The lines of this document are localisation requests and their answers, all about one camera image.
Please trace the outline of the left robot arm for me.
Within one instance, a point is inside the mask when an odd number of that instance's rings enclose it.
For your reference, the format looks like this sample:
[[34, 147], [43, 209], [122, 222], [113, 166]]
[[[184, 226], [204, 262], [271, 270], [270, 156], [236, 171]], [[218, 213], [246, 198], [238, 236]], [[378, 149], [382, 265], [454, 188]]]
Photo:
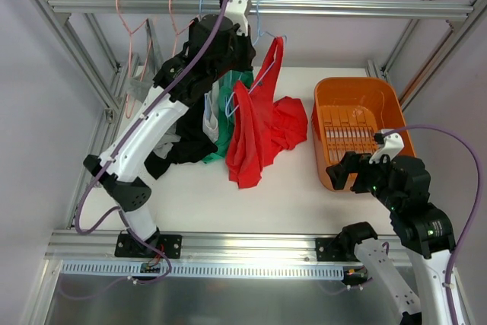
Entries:
[[116, 202], [131, 232], [132, 249], [154, 255], [160, 231], [149, 212], [151, 188], [138, 172], [168, 129], [230, 70], [249, 71], [256, 51], [244, 13], [207, 14], [189, 26], [182, 50], [163, 63], [139, 115], [101, 155], [84, 167]]

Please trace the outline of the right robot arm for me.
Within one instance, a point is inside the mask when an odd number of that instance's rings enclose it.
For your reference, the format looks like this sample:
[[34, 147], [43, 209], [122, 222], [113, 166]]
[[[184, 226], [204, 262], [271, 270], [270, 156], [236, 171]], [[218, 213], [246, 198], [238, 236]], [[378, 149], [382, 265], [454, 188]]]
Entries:
[[431, 176], [423, 161], [384, 155], [374, 162], [370, 154], [348, 151], [326, 173], [335, 190], [343, 190], [349, 175], [355, 174], [351, 191], [370, 193], [389, 211], [419, 291], [414, 293], [403, 280], [366, 221], [343, 227], [329, 248], [365, 266], [399, 323], [458, 324], [452, 295], [455, 282], [447, 266], [456, 247], [454, 230], [447, 215], [429, 201]]

